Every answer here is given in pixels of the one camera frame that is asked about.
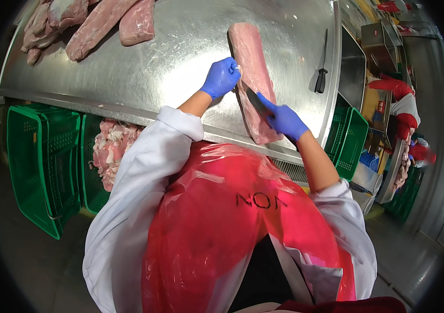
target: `person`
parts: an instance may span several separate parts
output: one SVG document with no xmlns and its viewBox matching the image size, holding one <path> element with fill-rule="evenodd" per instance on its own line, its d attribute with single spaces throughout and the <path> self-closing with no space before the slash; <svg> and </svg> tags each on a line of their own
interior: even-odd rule
<svg viewBox="0 0 444 313">
<path fill-rule="evenodd" d="M 412 9 L 411 5 L 405 3 L 403 0 L 394 0 L 377 4 L 377 8 L 382 11 L 393 13 L 407 13 L 408 10 Z"/>
<path fill-rule="evenodd" d="M 392 91 L 396 102 L 391 104 L 391 115 L 394 115 L 398 120 L 398 138 L 406 140 L 408 134 L 410 134 L 410 129 L 413 128 L 413 131 L 415 131 L 420 125 L 415 91 L 404 81 L 394 79 L 385 74 L 381 74 L 380 77 L 381 79 L 369 77 L 368 86 L 372 89 Z"/>
<path fill-rule="evenodd" d="M 147 292 L 141 290 L 142 260 L 158 205 L 168 196 L 169 178 L 187 162 L 191 145 L 203 139 L 201 117 L 208 106 L 233 90 L 240 78 L 234 59 L 213 63 L 200 90 L 177 109 L 163 106 L 156 121 L 142 131 L 124 154 L 109 201 L 88 229 L 82 262 L 88 291 L 102 312 L 142 311 L 142 295 Z M 346 260 L 352 264 L 353 281 L 347 284 L 355 287 L 354 299 L 369 298 L 377 276 L 375 249 L 349 184 L 339 178 L 311 130 L 291 108 L 276 106 L 260 93 L 258 97 L 275 115 L 269 119 L 270 126 L 297 141 L 312 203 L 327 223 L 328 232 L 333 232 L 332 242 L 336 242 L 339 252 L 344 251 Z M 267 234 L 256 244 L 247 268 L 241 269 L 242 281 L 226 278 L 224 286 L 228 286 L 228 291 L 219 290 L 210 296 L 210 303 L 219 308 L 213 311 L 263 312 L 282 305 L 307 311 L 305 307 L 310 310 L 313 304 L 325 305 L 325 310 L 344 305 L 352 308 L 352 302 L 335 302 L 342 268 L 339 271 L 310 263 L 302 265 L 314 261 L 315 256 L 292 258 L 290 253 Z"/>
<path fill-rule="evenodd" d="M 417 138 L 416 141 L 410 141 L 410 151 L 408 158 L 411 164 L 416 168 L 425 165 L 432 165 L 436 162 L 436 153 L 431 150 L 431 147 L 424 138 Z"/>
</svg>

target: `white sleeve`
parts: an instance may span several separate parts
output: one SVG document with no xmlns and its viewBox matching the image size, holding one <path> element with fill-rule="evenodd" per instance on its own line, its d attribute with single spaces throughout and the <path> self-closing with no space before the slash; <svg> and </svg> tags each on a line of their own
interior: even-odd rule
<svg viewBox="0 0 444 313">
<path fill-rule="evenodd" d="M 90 295 L 102 312 L 115 312 L 111 260 L 124 221 L 137 211 L 153 216 L 168 184 L 187 161 L 193 141 L 203 139 L 201 119 L 162 107 L 121 160 L 107 204 L 88 229 L 82 274 Z M 146 219 L 148 229 L 152 218 Z M 147 236 L 141 238 L 146 244 Z"/>
<path fill-rule="evenodd" d="M 349 184 L 339 183 L 310 195 L 316 207 L 331 226 L 337 243 L 351 254 L 356 298 L 369 298 L 377 277 L 375 248 L 366 233 L 359 204 L 353 200 Z"/>
<path fill-rule="evenodd" d="M 418 137 L 417 141 L 419 142 L 419 144 L 421 144 L 424 147 L 429 147 L 429 143 L 422 137 Z"/>
</svg>

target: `black pants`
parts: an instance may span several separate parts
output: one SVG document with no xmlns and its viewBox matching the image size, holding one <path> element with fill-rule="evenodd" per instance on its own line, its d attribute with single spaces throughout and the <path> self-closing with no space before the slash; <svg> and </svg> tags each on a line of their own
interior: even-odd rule
<svg viewBox="0 0 444 313">
<path fill-rule="evenodd" d="M 255 304 L 295 300 L 269 234 L 253 249 L 248 268 L 229 313 Z"/>
</svg>

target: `plastic bag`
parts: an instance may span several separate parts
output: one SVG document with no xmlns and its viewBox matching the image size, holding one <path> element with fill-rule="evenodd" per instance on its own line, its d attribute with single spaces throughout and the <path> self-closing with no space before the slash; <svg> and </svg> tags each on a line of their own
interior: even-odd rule
<svg viewBox="0 0 444 313">
<path fill-rule="evenodd" d="M 205 312 L 217 279 L 267 233 L 311 264 L 342 267 L 338 300 L 352 300 L 350 254 L 306 193 L 264 155 L 194 143 L 170 180 L 142 260 L 144 312 Z"/>
</svg>

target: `meat pile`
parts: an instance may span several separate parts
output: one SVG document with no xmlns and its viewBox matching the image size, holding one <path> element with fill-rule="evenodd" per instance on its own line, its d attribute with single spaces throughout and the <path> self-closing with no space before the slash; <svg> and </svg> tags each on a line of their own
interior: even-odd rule
<svg viewBox="0 0 444 313">
<path fill-rule="evenodd" d="M 106 191 L 112 191 L 121 158 L 142 130 L 137 125 L 112 119 L 100 122 L 100 134 L 95 137 L 93 146 L 93 165 L 98 168 Z"/>
<path fill-rule="evenodd" d="M 265 65 L 262 40 L 257 26 L 244 22 L 233 24 L 229 27 L 229 39 L 234 58 L 240 66 L 241 80 L 253 91 L 261 92 L 270 102 L 276 103 L 274 86 Z M 242 88 L 241 80 L 238 82 L 239 99 L 248 130 L 255 143 L 263 145 L 283 139 L 283 135 L 271 129 L 250 103 Z"/>
<path fill-rule="evenodd" d="M 410 133 L 404 141 L 403 144 L 403 156 L 401 157 L 401 165 L 399 166 L 398 173 L 396 174 L 396 180 L 394 180 L 394 185 L 392 186 L 392 191 L 401 188 L 408 178 L 408 170 L 410 169 L 411 161 L 408 158 L 408 152 L 410 151 L 410 141 L 411 136 L 415 132 L 415 128 L 410 128 Z"/>
<path fill-rule="evenodd" d="M 88 6 L 99 0 L 40 0 L 24 28 L 23 46 L 27 64 L 34 65 L 44 48 L 73 25 L 82 24 L 69 40 L 69 59 L 83 59 L 92 48 L 119 24 L 123 46 L 154 38 L 154 0 L 101 0 L 88 15 Z"/>
</svg>

